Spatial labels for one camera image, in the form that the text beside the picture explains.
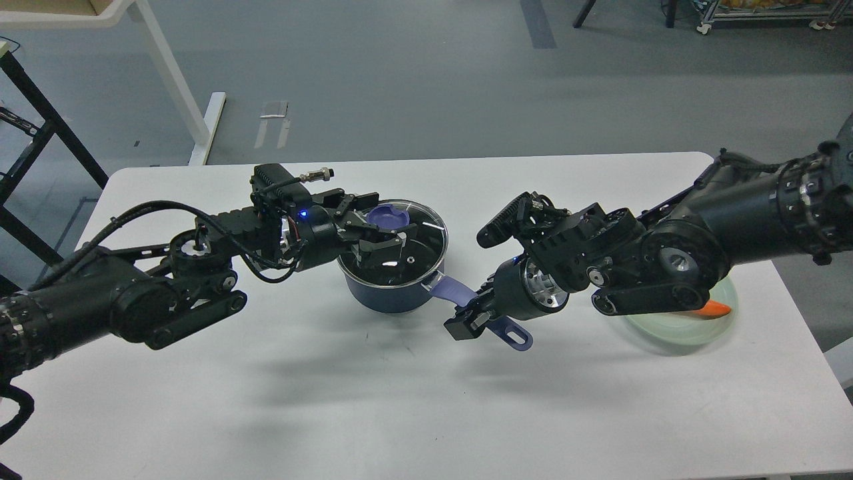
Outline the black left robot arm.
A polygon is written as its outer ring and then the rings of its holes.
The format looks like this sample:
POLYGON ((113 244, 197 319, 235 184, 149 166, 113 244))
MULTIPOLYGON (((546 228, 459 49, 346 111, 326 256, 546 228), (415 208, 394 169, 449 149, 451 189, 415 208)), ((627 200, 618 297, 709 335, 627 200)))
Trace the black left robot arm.
POLYGON ((255 187, 252 206, 208 215, 176 201, 132 207, 28 291, 2 298, 2 398, 18 412, 2 426, 12 438, 33 415, 33 398, 12 380, 76 347, 116 335, 153 350, 241 312, 233 258, 265 283, 353 254, 359 265, 397 259, 417 236, 408 213, 373 219, 377 193, 331 189, 316 195, 298 185, 255 187), (131 221, 159 211, 192 213, 195 227, 168 244, 104 248, 131 221))

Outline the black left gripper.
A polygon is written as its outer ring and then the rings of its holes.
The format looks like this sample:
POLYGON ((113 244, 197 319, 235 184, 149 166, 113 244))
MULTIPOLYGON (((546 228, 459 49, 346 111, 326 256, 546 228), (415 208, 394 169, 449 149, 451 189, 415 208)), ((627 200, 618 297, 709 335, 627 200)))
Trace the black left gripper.
POLYGON ((344 189, 327 189, 315 193, 310 207, 287 209, 287 258, 295 262, 297 271, 305 271, 335 261, 372 269, 399 261, 411 237, 417 236, 415 224, 396 230, 378 227, 347 227, 335 224, 345 213, 377 207, 378 192, 347 193, 344 189))

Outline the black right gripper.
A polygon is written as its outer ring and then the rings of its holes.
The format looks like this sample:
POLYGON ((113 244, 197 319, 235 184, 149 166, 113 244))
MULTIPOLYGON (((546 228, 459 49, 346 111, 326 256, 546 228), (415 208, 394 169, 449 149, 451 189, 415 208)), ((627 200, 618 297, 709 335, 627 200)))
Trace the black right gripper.
POLYGON ((497 331, 504 328, 506 315, 517 320, 531 320, 554 314, 566 307, 569 293, 561 289, 528 257, 515 257, 504 261, 487 280, 476 289, 460 283, 456 287, 454 315, 445 320, 444 328, 454 338, 462 341, 477 339, 485 329, 497 331))

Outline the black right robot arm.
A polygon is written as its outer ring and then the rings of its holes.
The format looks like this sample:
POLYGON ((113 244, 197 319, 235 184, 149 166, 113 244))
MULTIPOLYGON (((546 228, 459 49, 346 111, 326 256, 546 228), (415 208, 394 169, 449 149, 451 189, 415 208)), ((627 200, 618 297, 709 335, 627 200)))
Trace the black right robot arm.
POLYGON ((530 349, 518 322, 560 312, 591 285, 607 316, 700 310, 735 265, 797 254, 827 265, 851 250, 851 121, 777 164, 722 149, 689 188, 640 215, 598 203, 570 212, 521 193, 477 233, 482 248, 509 238, 523 252, 457 301, 444 322, 454 340, 491 330, 530 349))

